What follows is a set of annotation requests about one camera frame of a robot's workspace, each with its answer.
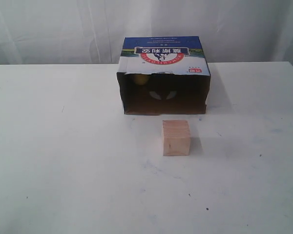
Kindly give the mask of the white backdrop curtain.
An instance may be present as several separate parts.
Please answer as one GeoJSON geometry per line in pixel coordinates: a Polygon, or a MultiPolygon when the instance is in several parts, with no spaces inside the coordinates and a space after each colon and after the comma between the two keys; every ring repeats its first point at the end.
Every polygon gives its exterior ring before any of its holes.
{"type": "Polygon", "coordinates": [[[117,63],[125,37],[199,36],[210,62],[293,63],[293,0],[0,0],[0,64],[117,63]]]}

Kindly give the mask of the yellow tennis ball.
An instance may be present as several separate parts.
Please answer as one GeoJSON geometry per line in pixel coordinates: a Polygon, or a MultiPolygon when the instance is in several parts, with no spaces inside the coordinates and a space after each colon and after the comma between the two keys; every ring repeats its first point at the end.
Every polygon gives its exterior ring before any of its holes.
{"type": "Polygon", "coordinates": [[[133,74],[132,80],[136,85],[145,85],[149,81],[149,75],[145,74],[133,74]]]}

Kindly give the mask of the blue white cardboard box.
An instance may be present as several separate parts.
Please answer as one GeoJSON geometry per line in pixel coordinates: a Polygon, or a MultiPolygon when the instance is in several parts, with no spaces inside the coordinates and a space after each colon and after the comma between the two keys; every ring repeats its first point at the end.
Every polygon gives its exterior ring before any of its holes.
{"type": "Polygon", "coordinates": [[[206,113],[211,74],[198,36],[125,38],[116,76],[127,115],[206,113]]]}

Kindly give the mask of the light wooden cube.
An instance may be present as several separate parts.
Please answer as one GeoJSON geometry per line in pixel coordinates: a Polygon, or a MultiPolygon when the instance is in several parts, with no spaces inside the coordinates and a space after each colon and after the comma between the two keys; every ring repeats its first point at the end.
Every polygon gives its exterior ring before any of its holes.
{"type": "Polygon", "coordinates": [[[163,156],[188,156],[191,134],[186,120],[162,121],[163,156]]]}

